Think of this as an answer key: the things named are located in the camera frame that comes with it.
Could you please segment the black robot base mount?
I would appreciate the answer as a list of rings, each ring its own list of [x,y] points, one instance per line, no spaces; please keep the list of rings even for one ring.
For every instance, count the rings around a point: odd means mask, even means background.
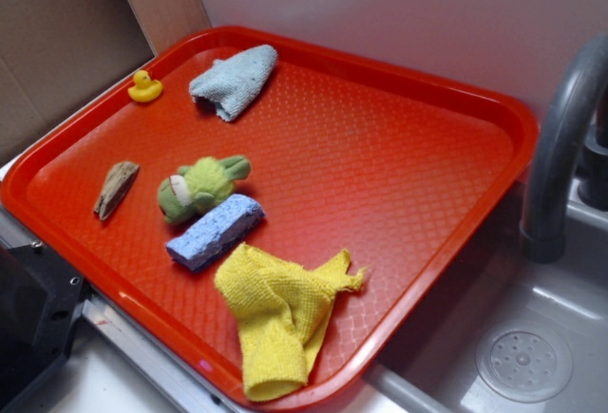
[[[46,246],[1,249],[1,410],[14,412],[69,359],[88,290]]]

